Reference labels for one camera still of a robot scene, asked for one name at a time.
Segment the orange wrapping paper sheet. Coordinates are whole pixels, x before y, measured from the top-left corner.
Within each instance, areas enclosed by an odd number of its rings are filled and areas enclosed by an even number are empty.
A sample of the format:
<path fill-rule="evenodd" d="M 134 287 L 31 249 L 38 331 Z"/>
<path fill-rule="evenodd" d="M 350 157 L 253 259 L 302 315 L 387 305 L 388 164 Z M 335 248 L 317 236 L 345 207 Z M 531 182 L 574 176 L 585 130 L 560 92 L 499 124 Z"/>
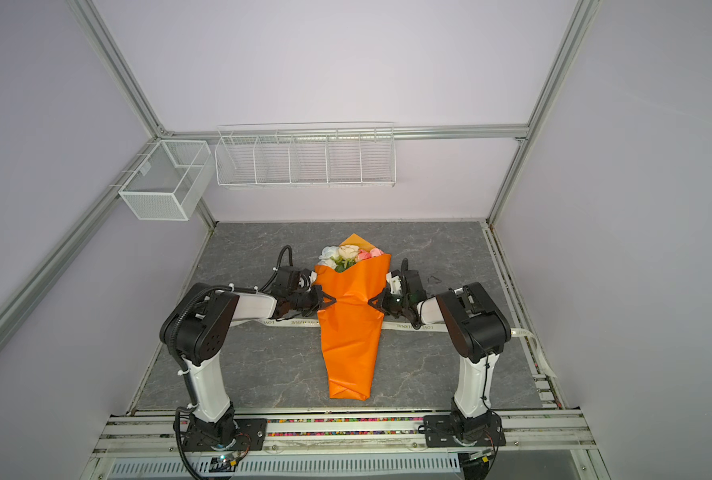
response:
<path fill-rule="evenodd" d="M 343 244 L 367 251 L 377 248 L 357 234 L 336 246 Z M 371 396 L 384 314 L 368 301 L 384 289 L 390 266 L 391 255 L 384 252 L 361 262 L 340 259 L 336 269 L 314 267 L 316 283 L 337 300 L 334 306 L 317 312 L 332 399 L 364 401 Z"/>

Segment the white fake rose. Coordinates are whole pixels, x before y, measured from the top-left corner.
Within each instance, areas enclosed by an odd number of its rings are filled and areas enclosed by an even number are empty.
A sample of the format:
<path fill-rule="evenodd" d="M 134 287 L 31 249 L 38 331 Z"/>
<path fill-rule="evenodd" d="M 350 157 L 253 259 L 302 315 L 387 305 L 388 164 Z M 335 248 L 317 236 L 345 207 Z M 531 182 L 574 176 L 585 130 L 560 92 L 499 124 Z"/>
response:
<path fill-rule="evenodd" d="M 338 262 L 340 261 L 339 247 L 338 246 L 327 246 L 324 247 L 319 256 L 318 265 L 327 266 L 331 269 L 336 269 L 338 267 Z"/>

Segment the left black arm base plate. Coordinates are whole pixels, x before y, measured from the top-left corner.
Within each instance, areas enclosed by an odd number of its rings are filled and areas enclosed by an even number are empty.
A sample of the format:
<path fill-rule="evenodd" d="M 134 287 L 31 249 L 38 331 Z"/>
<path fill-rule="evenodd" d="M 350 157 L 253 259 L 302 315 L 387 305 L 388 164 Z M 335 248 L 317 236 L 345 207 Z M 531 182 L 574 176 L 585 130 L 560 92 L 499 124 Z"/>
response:
<path fill-rule="evenodd" d="M 182 434 L 186 452 L 258 451 L 263 448 L 267 418 L 238 417 L 222 423 L 194 419 Z"/>

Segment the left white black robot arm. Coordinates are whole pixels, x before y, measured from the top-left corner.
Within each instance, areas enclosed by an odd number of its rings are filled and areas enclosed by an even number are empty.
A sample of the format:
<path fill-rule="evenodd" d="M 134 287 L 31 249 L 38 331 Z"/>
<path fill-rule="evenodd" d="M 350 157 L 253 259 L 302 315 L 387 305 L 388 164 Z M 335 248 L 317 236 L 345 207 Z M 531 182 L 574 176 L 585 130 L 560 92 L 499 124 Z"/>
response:
<path fill-rule="evenodd" d="M 335 305 L 336 299 L 316 279 L 314 271 L 294 265 L 292 247 L 285 245 L 262 286 L 195 283 L 163 323 L 159 339 L 176 361 L 188 393 L 188 404 L 175 409 L 173 430 L 180 460 L 192 478 L 203 477 L 187 458 L 199 446 L 229 451 L 244 438 L 245 446 L 228 460 L 231 467 L 252 448 L 251 435 L 235 420 L 220 364 L 231 325 L 243 320 L 281 322 Z"/>

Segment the white printed ribbon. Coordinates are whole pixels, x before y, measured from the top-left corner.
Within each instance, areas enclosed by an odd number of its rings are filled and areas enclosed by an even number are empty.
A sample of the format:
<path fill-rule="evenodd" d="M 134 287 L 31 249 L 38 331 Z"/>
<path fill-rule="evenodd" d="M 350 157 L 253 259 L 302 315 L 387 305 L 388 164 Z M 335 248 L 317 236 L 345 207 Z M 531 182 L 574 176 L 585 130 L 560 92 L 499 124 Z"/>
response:
<path fill-rule="evenodd" d="M 283 327 L 319 328 L 320 327 L 320 323 L 317 320 L 308 319 L 308 318 L 291 319 L 291 320 L 283 320 L 283 321 L 276 321 L 276 320 L 272 320 L 272 319 L 259 319 L 259 318 L 233 320 L 232 326 L 243 325 L 248 322 L 255 322 L 255 323 L 259 323 L 261 325 L 267 326 L 267 327 L 275 327 L 275 328 L 283 328 Z M 419 330 L 415 330 L 408 323 L 389 321 L 389 322 L 384 322 L 382 324 L 382 329 L 383 330 L 393 330 L 393 331 L 406 331 L 406 332 L 411 332 L 411 333 L 420 333 L 420 332 L 447 333 L 447 327 L 440 323 L 424 325 Z M 537 368 L 544 375 L 546 375 L 549 378 L 557 377 L 555 372 L 550 367 L 547 359 L 545 358 L 545 355 L 541 350 L 541 346 L 539 344 L 538 338 L 533 332 L 529 331 L 528 329 L 523 329 L 523 328 L 512 328 L 511 336 L 515 337 L 515 338 L 530 339 L 534 343 L 535 347 L 538 349 L 537 353 L 535 354 L 535 361 L 536 361 Z"/>

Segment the cream fake rose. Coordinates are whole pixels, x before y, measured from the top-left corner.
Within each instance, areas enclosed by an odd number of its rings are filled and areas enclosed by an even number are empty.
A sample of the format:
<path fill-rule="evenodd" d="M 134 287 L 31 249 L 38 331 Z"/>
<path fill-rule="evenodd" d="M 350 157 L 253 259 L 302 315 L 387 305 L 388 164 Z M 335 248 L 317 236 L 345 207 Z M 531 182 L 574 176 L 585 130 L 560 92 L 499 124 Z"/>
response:
<path fill-rule="evenodd" d="M 344 262 L 357 262 L 361 248 L 358 245 L 343 244 L 338 247 L 339 258 Z"/>

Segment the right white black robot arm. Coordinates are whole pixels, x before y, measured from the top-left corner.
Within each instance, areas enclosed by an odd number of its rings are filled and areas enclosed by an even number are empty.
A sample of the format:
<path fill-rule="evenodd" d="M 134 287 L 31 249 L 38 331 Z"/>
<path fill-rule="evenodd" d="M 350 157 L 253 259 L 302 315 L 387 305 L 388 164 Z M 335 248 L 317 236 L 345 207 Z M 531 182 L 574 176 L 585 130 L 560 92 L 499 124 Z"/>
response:
<path fill-rule="evenodd" d="M 427 294 L 416 270 L 393 270 L 368 304 L 413 329 L 441 322 L 460 356 L 456 390 L 447 414 L 427 415 L 419 432 L 431 448 L 489 447 L 506 443 L 501 417 L 491 406 L 494 367 L 511 340 L 506 317 L 479 282 Z"/>

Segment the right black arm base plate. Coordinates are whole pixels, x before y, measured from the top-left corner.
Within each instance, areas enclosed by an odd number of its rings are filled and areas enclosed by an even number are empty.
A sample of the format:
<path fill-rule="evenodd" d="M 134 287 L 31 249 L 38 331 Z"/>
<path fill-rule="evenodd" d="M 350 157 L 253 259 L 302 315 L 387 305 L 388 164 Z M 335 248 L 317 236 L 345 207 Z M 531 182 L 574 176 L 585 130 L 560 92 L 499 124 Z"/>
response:
<path fill-rule="evenodd" d="M 499 448 L 506 444 L 502 419 L 494 411 L 471 418 L 463 417 L 459 412 L 426 415 L 418 432 L 430 448 Z"/>

